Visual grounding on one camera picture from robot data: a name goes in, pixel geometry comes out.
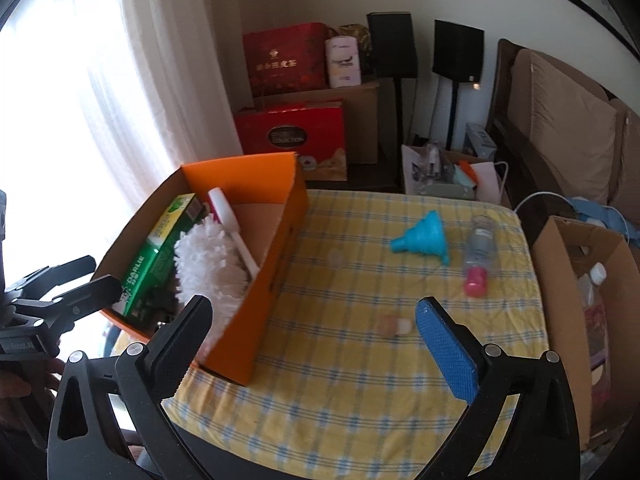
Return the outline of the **person's left hand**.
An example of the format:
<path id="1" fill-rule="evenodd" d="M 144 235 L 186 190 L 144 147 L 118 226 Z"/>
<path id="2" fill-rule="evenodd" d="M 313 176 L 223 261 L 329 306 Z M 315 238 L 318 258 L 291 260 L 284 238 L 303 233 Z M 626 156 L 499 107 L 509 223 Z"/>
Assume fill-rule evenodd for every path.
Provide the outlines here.
<path id="1" fill-rule="evenodd" d="M 1 427 L 47 439 L 64 367 L 60 359 L 2 362 Z"/>

